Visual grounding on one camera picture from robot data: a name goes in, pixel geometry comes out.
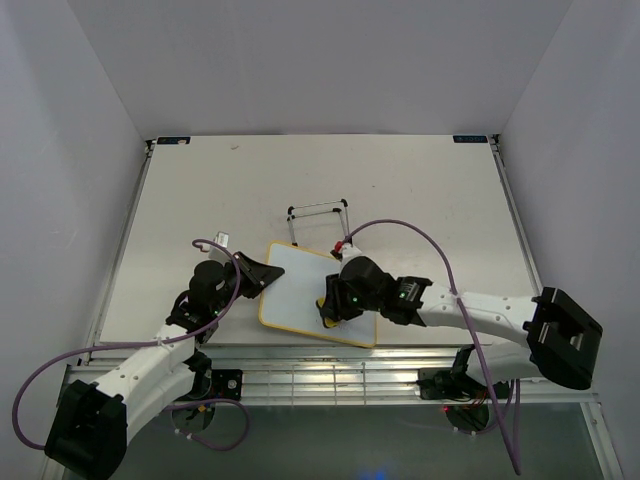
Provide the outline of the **yellow framed small whiteboard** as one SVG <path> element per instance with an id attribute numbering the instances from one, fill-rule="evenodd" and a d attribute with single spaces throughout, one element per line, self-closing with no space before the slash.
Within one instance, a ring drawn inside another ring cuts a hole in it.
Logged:
<path id="1" fill-rule="evenodd" d="M 372 348 L 377 343 L 376 314 L 366 312 L 333 328 L 324 326 L 316 301 L 326 292 L 325 279 L 339 271 L 328 254 L 274 241 L 266 263 L 284 274 L 261 294 L 258 318 L 262 325 L 327 341 Z"/>

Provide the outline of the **yellow bone-shaped eraser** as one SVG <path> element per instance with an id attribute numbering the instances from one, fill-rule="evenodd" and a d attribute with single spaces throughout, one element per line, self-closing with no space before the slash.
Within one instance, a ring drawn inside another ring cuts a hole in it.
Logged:
<path id="1" fill-rule="evenodd" d="M 315 305 L 324 328 L 332 329 L 339 324 L 340 320 L 336 317 L 332 301 L 328 300 L 326 297 L 321 297 L 316 300 Z"/>

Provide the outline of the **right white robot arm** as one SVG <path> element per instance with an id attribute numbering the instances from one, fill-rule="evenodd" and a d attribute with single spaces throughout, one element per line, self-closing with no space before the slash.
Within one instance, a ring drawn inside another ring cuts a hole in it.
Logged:
<path id="1" fill-rule="evenodd" d="M 562 289 L 546 287 L 534 297 L 454 294 L 428 278 L 395 278 L 366 256 L 327 276 L 316 307 L 327 328 L 374 312 L 396 325 L 500 338 L 491 347 L 461 348 L 453 365 L 428 381 L 436 398 L 474 397 L 489 385 L 536 377 L 588 390 L 603 335 L 602 326 Z"/>

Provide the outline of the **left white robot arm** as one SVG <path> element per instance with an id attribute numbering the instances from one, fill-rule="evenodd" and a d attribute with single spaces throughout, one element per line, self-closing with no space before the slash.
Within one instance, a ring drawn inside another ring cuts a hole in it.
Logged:
<path id="1" fill-rule="evenodd" d="M 137 433 L 181 397 L 212 387 L 210 360 L 199 349 L 239 297 L 253 299 L 285 273 L 241 252 L 196 265 L 153 339 L 96 380 L 70 384 L 44 446 L 47 457 L 85 479 L 107 479 Z"/>

